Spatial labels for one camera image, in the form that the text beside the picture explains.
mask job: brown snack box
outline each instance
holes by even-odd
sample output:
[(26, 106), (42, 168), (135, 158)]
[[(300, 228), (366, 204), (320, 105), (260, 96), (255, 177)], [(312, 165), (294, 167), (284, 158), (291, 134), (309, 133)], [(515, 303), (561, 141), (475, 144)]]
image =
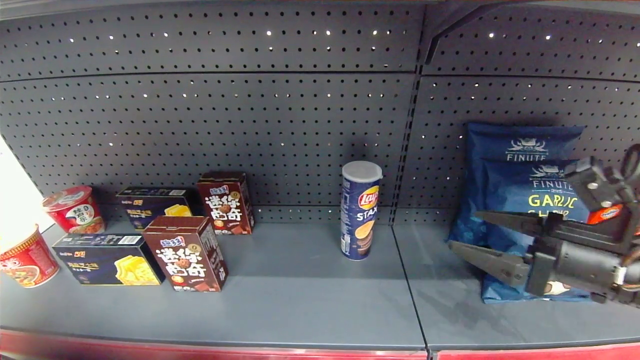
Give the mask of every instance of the brown snack box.
[(244, 172), (208, 172), (196, 185), (217, 235), (251, 234), (253, 209)]
[(160, 216), (142, 236), (175, 291), (220, 291), (229, 270), (210, 218)]

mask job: perforated metal panel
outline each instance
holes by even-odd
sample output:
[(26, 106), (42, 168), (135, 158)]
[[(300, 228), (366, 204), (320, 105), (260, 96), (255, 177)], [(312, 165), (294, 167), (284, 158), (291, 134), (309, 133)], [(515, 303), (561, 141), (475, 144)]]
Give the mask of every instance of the perforated metal panel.
[(244, 170), (256, 205), (340, 203), (367, 159), (390, 204), (411, 74), (163, 74), (2, 84), (2, 134), (44, 193), (193, 185)]
[[(44, 194), (93, 184), (113, 205), (128, 184), (245, 170), (259, 217), (314, 222), (360, 159), (383, 167), (392, 218), (448, 221), (425, 209), (457, 206), (471, 120), (588, 125), (575, 156), (605, 161), (640, 138), (633, 15), (498, 8), (442, 38), (412, 91), (433, 9), (192, 2), (3, 21), (0, 130)], [(318, 219), (291, 214), (305, 206)]]
[(401, 224), (422, 224), (422, 225), (449, 225), (456, 215), (456, 209), (419, 209), (419, 208), (397, 208), (394, 223)]
[(640, 84), (583, 79), (423, 77), (399, 194), (400, 208), (458, 205), (469, 121), (586, 125), (573, 155), (619, 162), (640, 140)]
[(423, 74), (637, 81), (637, 15), (503, 6), (440, 39)]
[(413, 71), (423, 5), (117, 6), (0, 22), (0, 80), (141, 72)]

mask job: blue snack bag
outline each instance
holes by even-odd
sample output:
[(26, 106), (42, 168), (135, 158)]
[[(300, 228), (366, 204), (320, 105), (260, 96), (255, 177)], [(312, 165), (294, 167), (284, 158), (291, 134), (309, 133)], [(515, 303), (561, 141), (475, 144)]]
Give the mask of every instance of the blue snack bag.
[[(575, 190), (564, 180), (564, 168), (571, 160), (511, 163), (483, 161), (486, 171), (487, 210), (534, 213), (541, 217), (561, 213), (567, 220), (585, 222), (589, 210), (580, 201)], [(523, 256), (533, 237), (506, 229), (486, 225), (486, 239), (495, 250)], [(496, 303), (531, 299), (561, 301), (589, 300), (589, 293), (573, 289), (558, 281), (549, 281), (544, 297), (524, 291), (524, 286), (512, 288), (490, 275), (483, 281), (483, 301)]]
[(484, 210), (485, 175), (481, 159), (508, 162), (568, 159), (584, 126), (496, 126), (470, 123), (467, 180), (448, 240), (486, 246), (486, 225), (473, 214)]

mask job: white plastic lid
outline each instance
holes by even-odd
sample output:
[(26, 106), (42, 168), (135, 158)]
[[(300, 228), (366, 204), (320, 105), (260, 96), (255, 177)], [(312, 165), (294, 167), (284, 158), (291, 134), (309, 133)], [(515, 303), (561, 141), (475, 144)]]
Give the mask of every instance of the white plastic lid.
[(342, 176), (356, 183), (382, 179), (382, 168), (369, 161), (352, 161), (342, 167)]
[(19, 222), (12, 226), (3, 226), (0, 230), (0, 254), (11, 250), (27, 240), (36, 231), (37, 225), (33, 222)]

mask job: potato chip can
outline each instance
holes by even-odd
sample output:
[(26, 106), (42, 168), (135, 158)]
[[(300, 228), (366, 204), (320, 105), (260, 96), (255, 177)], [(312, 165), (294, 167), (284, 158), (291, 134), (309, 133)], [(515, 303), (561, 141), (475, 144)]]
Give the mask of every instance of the potato chip can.
[(76, 186), (46, 197), (42, 207), (67, 233), (102, 233), (104, 220), (91, 194), (91, 187)]
[(340, 247), (351, 260), (369, 255), (381, 178), (382, 169), (368, 161), (352, 161), (342, 167)]
[(12, 235), (0, 238), (0, 270), (25, 288), (35, 288), (49, 281), (58, 273), (60, 267), (44, 242), (38, 226), (34, 225), (31, 234)]

